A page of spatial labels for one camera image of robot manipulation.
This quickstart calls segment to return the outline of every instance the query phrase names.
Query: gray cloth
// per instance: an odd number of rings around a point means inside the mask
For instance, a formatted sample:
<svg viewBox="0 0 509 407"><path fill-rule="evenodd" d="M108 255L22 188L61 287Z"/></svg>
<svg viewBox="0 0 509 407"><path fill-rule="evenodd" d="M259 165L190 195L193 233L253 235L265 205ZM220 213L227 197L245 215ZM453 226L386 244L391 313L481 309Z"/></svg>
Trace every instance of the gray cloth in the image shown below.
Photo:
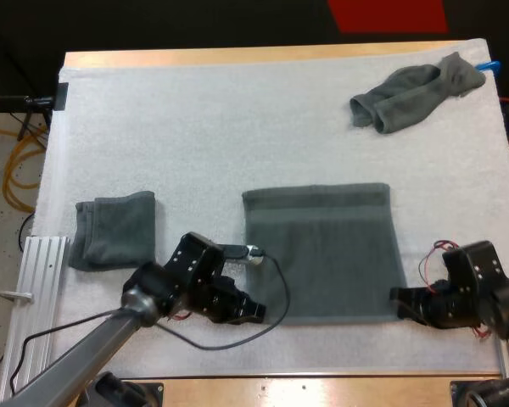
<svg viewBox="0 0 509 407"><path fill-rule="evenodd" d="M243 193L246 243L274 256L291 291L284 323L394 321L389 289L406 282L382 183ZM250 268L247 292L274 321L282 283L271 262Z"/></svg>
<svg viewBox="0 0 509 407"><path fill-rule="evenodd" d="M84 271L136 267L154 261L154 193L96 198L76 204L77 230L69 266Z"/></svg>
<svg viewBox="0 0 509 407"><path fill-rule="evenodd" d="M370 92L350 99L353 125L373 123L379 133L392 133L426 119L449 96L462 95L485 81L458 53L444 57L437 66L408 66Z"/></svg>

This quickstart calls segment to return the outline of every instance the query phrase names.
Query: robotic arm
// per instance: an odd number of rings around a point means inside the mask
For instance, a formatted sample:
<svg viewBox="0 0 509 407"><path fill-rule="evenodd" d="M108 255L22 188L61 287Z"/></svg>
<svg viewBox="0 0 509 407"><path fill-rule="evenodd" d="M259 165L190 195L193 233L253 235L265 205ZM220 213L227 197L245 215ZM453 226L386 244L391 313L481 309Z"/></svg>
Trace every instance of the robotic arm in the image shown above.
<svg viewBox="0 0 509 407"><path fill-rule="evenodd" d="M509 340L509 278L490 242L454 248L443 254L448 281L431 290L393 288L390 299L401 319L439 329L486 325L500 339ZM474 383L459 405L509 407L509 378Z"/></svg>
<svg viewBox="0 0 509 407"><path fill-rule="evenodd" d="M509 340L509 278L493 245L474 243L453 249L443 258L448 281L435 282L432 290L391 290L398 316L439 329L482 323ZM134 272L123 287L119 310L0 406L68 406L140 327L153 326L180 309L205 315L215 323L261 323L266 307L239 291L234 280L221 272L227 261L256 265L262 259L263 252L256 247L217 245L188 233L165 266L146 264ZM95 394L94 387L92 393L84 393L85 401L97 399L98 406L123 405L110 401L120 393L133 400L129 405L151 405L139 392L122 387L113 375L103 380L107 401L102 393ZM509 407L509 379L475 383L460 403L466 407Z"/></svg>
<svg viewBox="0 0 509 407"><path fill-rule="evenodd" d="M262 252L253 246L217 245L195 233L183 236L165 266L146 264L134 272L117 312L0 406L68 406L140 327L153 326L179 309L215 323L261 323L266 307L221 275L229 259L257 264Z"/></svg>

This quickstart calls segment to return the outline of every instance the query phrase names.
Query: metal arm segment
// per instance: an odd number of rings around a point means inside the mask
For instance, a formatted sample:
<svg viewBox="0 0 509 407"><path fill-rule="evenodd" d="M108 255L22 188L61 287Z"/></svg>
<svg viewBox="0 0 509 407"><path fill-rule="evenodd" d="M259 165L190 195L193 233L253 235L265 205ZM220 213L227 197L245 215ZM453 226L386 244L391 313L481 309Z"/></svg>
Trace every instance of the metal arm segment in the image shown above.
<svg viewBox="0 0 509 407"><path fill-rule="evenodd" d="M142 325L131 310L109 317L1 407L68 405Z"/></svg>

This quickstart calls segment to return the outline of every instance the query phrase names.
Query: metal bracket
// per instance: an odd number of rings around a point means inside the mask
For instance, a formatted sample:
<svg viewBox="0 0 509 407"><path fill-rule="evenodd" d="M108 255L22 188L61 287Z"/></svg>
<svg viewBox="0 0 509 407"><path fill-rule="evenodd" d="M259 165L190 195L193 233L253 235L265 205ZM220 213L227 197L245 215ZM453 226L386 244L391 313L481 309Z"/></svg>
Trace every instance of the metal bracket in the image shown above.
<svg viewBox="0 0 509 407"><path fill-rule="evenodd" d="M26 238L17 288L15 291L0 291L1 297L14 301L3 356L0 401L11 396L9 378L19 362L25 338L53 327L67 247L67 237ZM51 354L50 344L49 335L39 337L29 344L25 363L17 376L16 388L22 388L47 367Z"/></svg>
<svg viewBox="0 0 509 407"><path fill-rule="evenodd" d="M32 293L17 293L16 291L0 291L0 297L11 301L12 303L18 299L22 304L34 303L34 296Z"/></svg>

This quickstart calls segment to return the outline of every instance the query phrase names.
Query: red panel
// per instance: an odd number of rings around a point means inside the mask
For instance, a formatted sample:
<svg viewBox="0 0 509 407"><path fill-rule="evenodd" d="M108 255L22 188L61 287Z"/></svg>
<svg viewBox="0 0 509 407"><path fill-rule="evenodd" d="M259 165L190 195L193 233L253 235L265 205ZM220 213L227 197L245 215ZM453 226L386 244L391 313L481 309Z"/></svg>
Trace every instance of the red panel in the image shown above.
<svg viewBox="0 0 509 407"><path fill-rule="evenodd" d="M328 0L341 32L447 32L442 0Z"/></svg>

